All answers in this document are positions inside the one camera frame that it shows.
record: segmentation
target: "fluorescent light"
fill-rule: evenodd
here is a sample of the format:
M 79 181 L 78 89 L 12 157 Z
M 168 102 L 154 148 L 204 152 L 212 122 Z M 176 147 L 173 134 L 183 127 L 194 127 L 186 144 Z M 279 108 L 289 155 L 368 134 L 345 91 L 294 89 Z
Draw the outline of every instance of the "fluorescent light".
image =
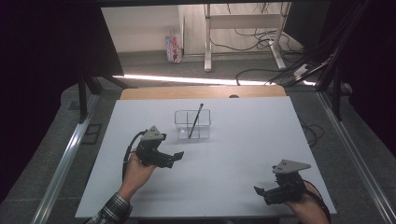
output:
M 120 76 L 114 76 L 114 77 L 127 78 L 127 79 L 152 80 L 152 81 L 170 81 L 170 82 L 182 82 L 182 83 L 236 86 L 236 80 L 234 79 L 215 79 L 215 78 L 198 78 L 198 77 L 158 77 L 158 76 L 128 75 L 128 74 L 125 74 L 123 77 Z M 239 80 L 239 83 L 243 86 L 275 85 L 275 83 L 268 83 L 262 81 L 248 81 L 248 80 Z

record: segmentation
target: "clear plastic container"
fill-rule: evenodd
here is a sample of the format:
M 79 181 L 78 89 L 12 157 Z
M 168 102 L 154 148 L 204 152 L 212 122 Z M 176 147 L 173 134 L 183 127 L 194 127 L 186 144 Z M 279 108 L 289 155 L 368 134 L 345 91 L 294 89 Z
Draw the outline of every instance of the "clear plastic container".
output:
M 210 138 L 210 110 L 201 110 L 198 118 L 197 113 L 198 110 L 178 110 L 175 112 L 178 139 Z

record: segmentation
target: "white table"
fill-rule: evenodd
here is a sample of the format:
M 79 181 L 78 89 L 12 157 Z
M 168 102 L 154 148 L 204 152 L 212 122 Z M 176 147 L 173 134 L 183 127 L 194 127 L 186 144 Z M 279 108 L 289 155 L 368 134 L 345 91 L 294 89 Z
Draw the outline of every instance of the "white table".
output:
M 200 103 L 211 111 L 211 137 L 177 140 L 175 111 L 197 109 Z M 138 132 L 152 125 L 167 133 L 161 152 L 185 153 L 172 169 L 154 171 L 133 197 L 131 217 L 292 215 L 286 205 L 266 205 L 253 188 L 277 188 L 272 166 L 282 159 L 312 165 L 300 174 L 316 185 L 335 213 L 290 98 L 284 96 L 117 101 L 76 217 L 94 216 L 118 190 L 127 146 Z

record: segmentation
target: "metal frame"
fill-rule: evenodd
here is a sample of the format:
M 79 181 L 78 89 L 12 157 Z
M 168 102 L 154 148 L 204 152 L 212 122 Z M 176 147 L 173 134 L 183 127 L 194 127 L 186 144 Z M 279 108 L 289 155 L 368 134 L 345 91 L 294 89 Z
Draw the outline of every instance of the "metal frame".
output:
M 274 41 L 270 41 L 271 51 L 274 54 L 279 69 L 285 69 L 279 51 L 279 39 L 282 35 L 288 15 L 290 2 L 286 2 L 280 14 L 255 14 L 255 15 L 210 15 L 210 4 L 206 4 L 206 40 L 205 40 L 205 71 L 212 71 L 212 43 L 210 30 L 212 29 L 247 29 L 247 28 L 276 28 Z
M 385 195 L 384 191 L 381 189 L 381 186 L 375 180 L 373 174 L 370 172 L 370 169 L 367 167 L 367 164 L 359 153 L 359 149 L 356 147 L 355 143 L 347 132 L 347 128 L 344 126 L 343 122 L 340 121 L 332 112 L 332 103 L 330 102 L 327 94 L 325 92 L 318 92 L 318 98 L 325 108 L 333 127 L 337 131 L 346 148 L 349 158 L 355 165 L 359 175 L 361 176 L 362 182 L 370 193 L 382 218 L 388 224 L 396 223 L 396 215 L 393 212 L 393 208 L 388 197 Z
M 91 96 L 91 99 L 88 103 L 88 113 L 87 117 L 83 122 L 79 123 L 73 132 L 72 137 L 64 151 L 64 155 L 59 162 L 58 167 L 56 168 L 55 174 L 53 175 L 51 181 L 49 182 L 49 186 L 41 200 L 40 205 L 35 211 L 35 215 L 31 223 L 46 223 L 50 212 L 52 211 L 53 205 L 55 205 L 55 201 L 58 197 L 59 192 L 61 191 L 62 185 L 64 184 L 64 180 L 66 179 L 67 173 L 70 169 L 70 166 L 73 162 L 73 159 L 76 156 L 78 151 L 78 147 L 81 143 L 81 139 L 87 130 L 88 124 L 91 121 L 93 110 L 98 102 L 99 95 Z

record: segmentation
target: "black pen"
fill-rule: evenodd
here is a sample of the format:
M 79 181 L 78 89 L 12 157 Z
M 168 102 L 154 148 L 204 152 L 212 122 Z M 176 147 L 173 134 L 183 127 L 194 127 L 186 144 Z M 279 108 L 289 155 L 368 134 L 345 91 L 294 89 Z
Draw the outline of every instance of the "black pen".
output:
M 199 113 L 201 113 L 201 109 L 202 109 L 203 106 L 204 106 L 204 104 L 200 104 L 200 105 L 199 105 L 199 109 L 198 109 L 198 112 L 197 112 L 197 116 L 195 117 L 195 121 L 194 121 L 194 123 L 192 124 L 191 132 L 190 132 L 190 134 L 189 134 L 189 138 L 191 138 L 192 132 L 194 131 L 194 128 L 195 128 L 195 124 L 197 123 L 197 120 L 198 120 L 198 118 L 199 118 Z

